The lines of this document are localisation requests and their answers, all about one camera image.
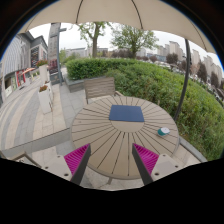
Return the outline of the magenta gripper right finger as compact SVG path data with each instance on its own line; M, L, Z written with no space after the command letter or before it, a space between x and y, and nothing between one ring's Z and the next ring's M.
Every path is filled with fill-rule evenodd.
M145 185L182 169L182 166L167 154L158 155L135 143L132 144L132 154Z

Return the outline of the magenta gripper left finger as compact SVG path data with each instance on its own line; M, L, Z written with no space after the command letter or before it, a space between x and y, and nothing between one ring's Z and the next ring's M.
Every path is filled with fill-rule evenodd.
M91 146L89 144L83 145L65 156L56 155L43 166L43 170L79 185L90 154Z

